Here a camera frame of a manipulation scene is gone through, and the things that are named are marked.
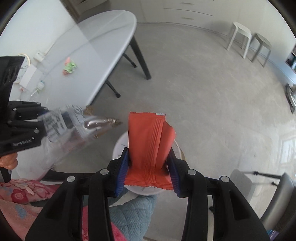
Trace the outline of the person's left hand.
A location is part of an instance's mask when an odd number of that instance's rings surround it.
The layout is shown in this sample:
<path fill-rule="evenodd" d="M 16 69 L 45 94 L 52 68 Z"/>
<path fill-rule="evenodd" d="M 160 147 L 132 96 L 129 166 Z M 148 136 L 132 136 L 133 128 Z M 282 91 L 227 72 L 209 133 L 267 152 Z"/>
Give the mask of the person's left hand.
<path fill-rule="evenodd" d="M 13 170 L 18 165 L 18 154 L 8 154 L 6 156 L 0 157 L 0 167 L 6 168 L 8 170 Z"/>

